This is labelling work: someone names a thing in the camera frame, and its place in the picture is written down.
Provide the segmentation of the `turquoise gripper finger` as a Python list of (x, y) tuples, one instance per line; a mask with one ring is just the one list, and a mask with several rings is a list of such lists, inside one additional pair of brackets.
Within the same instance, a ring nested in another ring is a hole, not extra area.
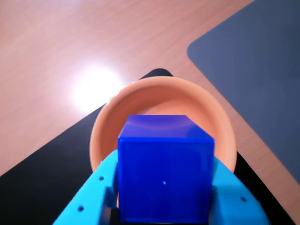
[(54, 221), (55, 225), (108, 225), (117, 208), (118, 151), (114, 150), (86, 180)]
[(269, 225), (260, 202), (219, 159), (214, 158), (211, 225)]

